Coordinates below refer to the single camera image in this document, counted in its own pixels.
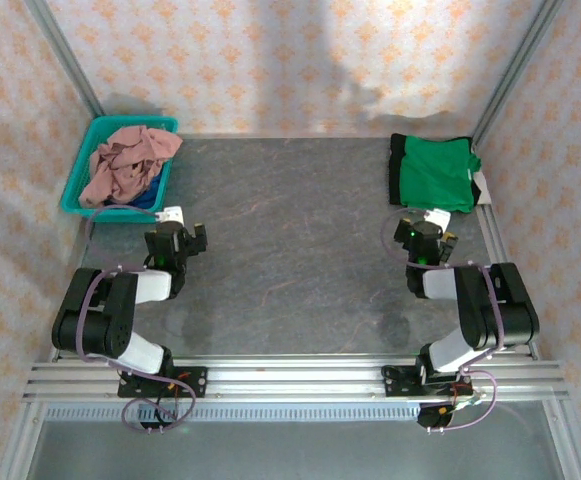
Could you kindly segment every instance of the cable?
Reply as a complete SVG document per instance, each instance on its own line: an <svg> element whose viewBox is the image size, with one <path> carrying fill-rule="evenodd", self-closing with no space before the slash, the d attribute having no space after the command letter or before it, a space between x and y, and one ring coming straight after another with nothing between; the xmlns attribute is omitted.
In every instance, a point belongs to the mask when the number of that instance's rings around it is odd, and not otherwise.
<svg viewBox="0 0 581 480"><path fill-rule="evenodd" d="M169 385L165 385L165 384L163 385L163 387L161 387L161 390L159 390L159 395L157 396L157 401L155 402L157 405L161 405L161 400L163 399L163 394L166 393L169 388L170 388L170 386ZM175 395L176 395L176 392L179 391L179 387L176 386L174 388L176 389L175 390ZM176 396L175 396L175 402L174 402L174 411L175 412L178 411L178 408L177 408L177 397ZM157 418L157 420L159 421L159 424L160 425L162 425L162 426L167 425L167 423L164 422L163 418L161 418L161 414L159 413L159 410L155 410L154 411L154 416Z"/></svg>
<svg viewBox="0 0 581 480"><path fill-rule="evenodd" d="M383 248L386 251L386 253L388 253L388 255L397 259L400 263L404 263L407 267L420 268L423 270L445 270L446 268L467 267L467 266L477 267L479 269L479 271L481 272L481 274L483 275L484 281L486 283L486 288L488 290L488 299L490 300L490 304L492 306L492 311L494 313L495 323L497 324L497 344L493 348L485 350L481 355L478 355L477 357L475 357L471 360L468 360L466 363L461 365L459 367L459 372L461 372L463 374L470 373L471 375L474 375L476 373L476 374L481 374L481 375L488 377L492 381L492 386L493 386L492 401L490 402L490 405L488 406L488 409L484 412L484 414L481 415L476 420L473 420L472 422L466 423L464 425L457 425L457 426L446 427L446 428L441 428L441 427L434 428L434 429L429 428L428 432L443 433L445 431L459 430L462 428L470 427L472 425L476 425L481 420L483 420L488 415L490 415L490 412L492 412L492 410L494 409L494 406L497 402L497 381L496 381L494 375L492 375L490 372L487 372L485 370L470 370L471 365L479 362L480 360L492 355L493 353L495 353L499 350L503 350L503 348L504 348L505 331L504 331L504 327L503 327L503 318L501 316L501 309L499 308L499 303L497 301L497 294L496 294L496 291L494 289L492 279L490 278L490 275L488 274L486 267L483 265L478 265L474 262L468 262L468 263L459 264L459 265L450 265L448 263L446 263L444 265L420 265L418 263L413 263L410 261L404 262L402 260L402 257L397 255L397 253L390 248L390 246L386 242L386 238L385 238L386 237L386 230L388 228L388 223L390 222L390 220L392 220L394 217L396 217L398 215L403 214L404 212L412 212L412 213L417 213L419 215L425 214L424 210L421 210L418 208L400 208L397 211L395 211L392 215L389 215L388 217L386 217L386 219L383 221L383 223L381 225L380 238L381 238L381 245L383 245Z"/></svg>
<svg viewBox="0 0 581 480"><path fill-rule="evenodd" d="M117 267L117 268L111 268L108 270L104 270L101 273L99 273L94 278L94 280L92 281L90 286L88 287L88 290L86 291L86 294L83 298L83 304L81 306L81 311L79 312L79 319L77 320L77 332L76 332L75 343L76 343L76 350L77 350L77 354L79 355L79 358L86 363L92 363L92 362L97 361L96 359L89 358L83 350L83 331L84 331L84 327L85 327L86 316L88 313L88 305L90 305L90 300L92 299L92 296L94 295L94 292L96 291L99 283L101 283L101 281L104 278L106 278L108 275L110 275L111 273L120 272L120 271L121 271L121 268ZM178 379L161 377L158 375L151 375L151 374L144 373L141 371L134 371L132 369L127 368L125 365L121 365L120 363L115 362L114 360L111 360L111 359L106 359L106 360L108 362L108 365L111 366L112 368L116 368L117 370L121 370L123 372L129 373L130 375L136 375L138 377L146 378L148 380L163 382L167 385L170 385L170 384L178 385L190 394L190 398L191 398L190 406L188 407L186 412L179 418L174 417L172 415L172 413L170 413L168 410L163 408L161 405L158 405L157 403L153 402L152 400L149 400L147 398L132 399L123 407L123 410L121 411L121 421L126 427L130 428L131 430L134 430L135 432L139 432L139 433L147 433L147 434L152 433L151 428L149 428L149 429L137 428L137 427L132 426L126 420L126 413L128 411L128 408L137 402L144 402L144 403L150 404L153 407L155 407L156 409L158 409L159 411L161 411L164 415L167 415L174 420L172 423L168 424L165 427L164 426L159 427L159 431L161 433L163 433L167 430L172 430L173 428L176 428L179 425L181 425L183 423L183 421L186 419L186 417L188 417L190 415L190 413L192 412L192 410L195 406L197 397L194 393L194 390L189 385L181 382Z"/></svg>
<svg viewBox="0 0 581 480"><path fill-rule="evenodd" d="M457 384L452 384L452 408L457 406L457 397L459 396L459 390L457 390Z"/></svg>
<svg viewBox="0 0 581 480"><path fill-rule="evenodd" d="M99 215L101 215L103 212L107 211L107 210L133 210L135 212L140 212L143 213L145 215L150 215L152 217L157 217L156 213L150 212L148 210L144 210L143 208L138 208L138 207L133 207L132 205L106 205L103 207L99 207L97 208L92 215L90 215L90 217L88 217L88 220L86 221L86 246L89 247L90 249L92 249L92 253L99 258L99 260L101 260L102 262L105 262L106 264L110 262L110 259L112 258L112 256L107 253L107 252L103 252L102 250L99 249L99 247L97 247L97 245L92 241L92 228L94 225L94 219L97 218ZM138 266L138 265L125 265L124 266L124 270L137 270L137 271L141 271L141 269L143 268L143 266Z"/></svg>
<svg viewBox="0 0 581 480"><path fill-rule="evenodd" d="M439 427L439 428L428 428L428 432L439 432L439 433L443 433L443 432L450 432L452 430L461 430L462 428L468 428L468 427L472 427L473 425L476 425L477 423L479 423L481 420L483 420L484 418L486 418L488 415L490 415L490 412L492 412L492 410L494 410L494 406L497 403L497 380L496 378L494 378L494 375L492 375L490 372L487 372L485 370L472 370L470 372L471 375L483 375L485 377L488 377L490 379L490 381L492 382L492 400L490 401L490 405L488 405L488 408L486 409L485 412L483 412L483 414L479 417L476 418L474 420L472 420L471 422L468 423L464 423L462 425L455 425L453 427Z"/></svg>
<svg viewBox="0 0 581 480"><path fill-rule="evenodd" d="M504 332L504 328L503 328L503 318L501 316L501 309L499 308L499 303L497 302L497 294L496 294L496 291L494 289L492 279L490 278L490 275L488 274L486 267L484 267L483 265L479 265L477 263L474 263L474 262L467 262L464 264L457 264L457 265L450 265L448 263L446 263L444 265L420 265L418 263L413 263L413 262L410 262L407 260L403 261L403 257L397 255L397 253L390 248L390 246L386 242L385 237L386 237L386 231L388 228L388 223L390 222L390 220L392 220L394 217L396 217L398 215L403 214L404 212L412 212L412 213L417 213L419 215L423 215L425 213L424 210L421 210L419 208L400 208L397 211L395 211L393 214L386 217L386 219L383 221L383 223L381 225L380 239L381 239L381 245L383 245L383 248L386 251L386 253L388 253L388 255L392 256L393 258L398 260L400 263L402 263L408 267L420 268L423 270L445 270L447 268L468 267L468 266L477 267L479 269L479 271L481 272L481 274L483 275L483 278L485 280L486 288L488 289L488 299L490 300L490 304L492 305L492 311L494 313L494 320L495 320L495 323L497 325L497 344L495 347L490 348L488 350L485 350L481 355L467 361L466 363L461 365L461 367L459 367L459 371L466 372L467 368L470 365L473 365L476 362L483 360L485 357L492 355L496 351L503 350L503 348L504 348L505 332Z"/></svg>
<svg viewBox="0 0 581 480"><path fill-rule="evenodd" d="M137 208L137 207L132 207L129 205L107 205L105 207L101 207L99 209L97 209L91 216L90 218L88 218L88 221L86 222L86 241L87 241L87 245L89 246L94 246L94 244L91 241L91 232L92 232L92 224L94 221L94 218L97 217L98 215L101 214L101 212L105 211L105 210L112 210L112 209L130 209L130 210L135 210L141 213L145 213L147 215L152 215L154 217L156 217L156 215L152 212L149 212L147 210L141 209L141 208ZM108 258L106 258L105 256L101 256L102 259L104 259L104 261L108 261ZM122 272L122 271L127 271L127 272L141 272L144 271L145 267L143 265L141 265L138 268L134 268L131 266L123 266L121 264L119 264L117 267L114 268L109 268L109 269L105 269L103 271L101 271L92 281L92 283L88 286L88 289L86 290L86 294L83 298L83 303L81 304L81 310L79 311L79 318L77 320L77 329L76 329L76 339L75 339L75 346L76 346L76 351L77 351L77 355L79 355L79 358L86 362L86 363L92 363L92 362L96 362L97 360L94 358L89 358L85 351L83 350L83 331L85 329L85 321L86 321L86 316L88 313L88 306L90 305L90 300L92 299L92 296L94 295L94 292L97 289L97 286L99 285L99 283L101 283L101 281L108 277L109 275L113 274L113 273L118 273L118 272ZM160 426L159 427L159 431L161 433L167 431L167 430L172 430L173 428L176 428L178 426L180 426L183 421L190 415L190 413L192 412L192 410L194 409L194 406L196 404L196 400L197 397L194 393L194 390L187 385L186 383L180 381L179 379L172 379L172 378L167 378L167 377L161 377L159 375L151 375L148 373L144 373L141 371L134 371L132 369L127 368L125 365L121 365L118 362L115 362L112 359L106 359L107 363L109 366L111 366L112 368L116 368L117 370L120 370L122 372L126 372L130 375L135 375L138 377L142 377L148 380L153 380L153 381L157 381L157 382L162 382L165 383L167 385L171 385L174 384L175 386L179 386L182 389L186 390L189 394L190 394L190 398L191 398L191 402L190 405L188 407L188 409L186 410L186 412L179 418L176 418L172 413L170 413L170 411L166 410L165 408L163 408L161 405L158 405L157 403L153 402L150 399L147 398L134 398L132 400L130 400L124 407L123 410L121 411L121 422L128 428L130 428L131 430L138 432L138 433L145 433L145 434L150 434L152 433L152 429L143 429L143 428L137 428L134 427L132 424L130 424L127 419L126 419L126 413L128 411L128 409L130 408L131 405L137 403L137 402L143 402L143 403L147 403L149 405L152 405L153 407L155 407L158 411L162 412L164 415L167 415L168 417L173 419L173 422L171 422L170 424L166 425L166 426Z"/></svg>

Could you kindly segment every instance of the pink cloth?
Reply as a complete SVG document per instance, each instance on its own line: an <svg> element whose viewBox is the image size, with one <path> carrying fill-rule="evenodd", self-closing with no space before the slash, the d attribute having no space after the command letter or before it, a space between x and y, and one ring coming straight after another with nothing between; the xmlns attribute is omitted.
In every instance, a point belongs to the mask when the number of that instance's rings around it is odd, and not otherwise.
<svg viewBox="0 0 581 480"><path fill-rule="evenodd" d="M145 125L120 128L90 156L91 180L79 203L83 208L97 208L105 200L134 200L150 188L150 181L181 143L174 133Z"/></svg>

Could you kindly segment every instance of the gray table surface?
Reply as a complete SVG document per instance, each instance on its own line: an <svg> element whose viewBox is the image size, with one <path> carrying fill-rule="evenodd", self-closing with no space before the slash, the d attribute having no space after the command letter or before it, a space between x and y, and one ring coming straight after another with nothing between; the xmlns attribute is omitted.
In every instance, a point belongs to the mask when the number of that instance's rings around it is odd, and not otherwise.
<svg viewBox="0 0 581 480"><path fill-rule="evenodd" d="M411 354L452 331L456 304L415 298L381 246L396 210L387 157L388 139L185 141L166 206L191 230L205 223L208 251L189 259L176 299L136 307L135 330L176 355ZM93 240L141 262L149 228L98 224ZM474 212L449 230L452 263L488 262ZM91 252L84 265L106 266Z"/></svg>

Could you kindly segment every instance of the floral wallpaper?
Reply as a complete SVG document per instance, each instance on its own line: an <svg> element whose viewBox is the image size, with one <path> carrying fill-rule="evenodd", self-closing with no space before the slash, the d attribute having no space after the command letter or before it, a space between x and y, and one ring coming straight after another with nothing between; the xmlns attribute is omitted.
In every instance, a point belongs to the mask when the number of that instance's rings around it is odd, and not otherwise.
<svg viewBox="0 0 581 480"><path fill-rule="evenodd" d="M511 257L581 419L581 0L566 0L479 149Z"/></svg>
<svg viewBox="0 0 581 480"><path fill-rule="evenodd" d="M76 260L58 208L90 115L19 0L0 0L0 460Z"/></svg>
<svg viewBox="0 0 581 480"><path fill-rule="evenodd" d="M469 135L540 0L49 0L108 114L201 135Z"/></svg>

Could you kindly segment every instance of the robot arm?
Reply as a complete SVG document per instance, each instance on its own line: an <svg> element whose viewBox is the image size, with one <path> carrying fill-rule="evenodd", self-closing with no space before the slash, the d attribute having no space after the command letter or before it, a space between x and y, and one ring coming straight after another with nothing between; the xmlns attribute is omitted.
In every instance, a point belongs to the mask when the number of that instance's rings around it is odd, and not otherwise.
<svg viewBox="0 0 581 480"><path fill-rule="evenodd" d="M86 355L114 360L130 370L173 378L172 355L133 331L135 304L177 296L185 283L188 257L205 252L205 227L195 225L191 235L181 207L166 208L158 215L156 229L146 232L149 255L140 272L121 272L103 279L87 306L83 332ZM86 292L101 270L79 268L52 328L58 349L76 352L77 320Z"/></svg>
<svg viewBox="0 0 581 480"><path fill-rule="evenodd" d="M446 219L434 213L427 212L418 222L402 219L394 240L408 251L408 289L419 298L456 300L460 326L445 338L423 346L414 366L387 365L382 374L387 396L448 395L450 398L457 395L457 386L461 385L459 396L470 403L473 391L463 375L463 367L497 346L528 344L539 333L539 320L513 263L482 268L474 265L429 268L445 263L458 241L455 235L445 232ZM494 289L501 314L503 339L499 338L488 283ZM457 410L454 405L422 407L419 423L427 428L444 427L454 410Z"/></svg>

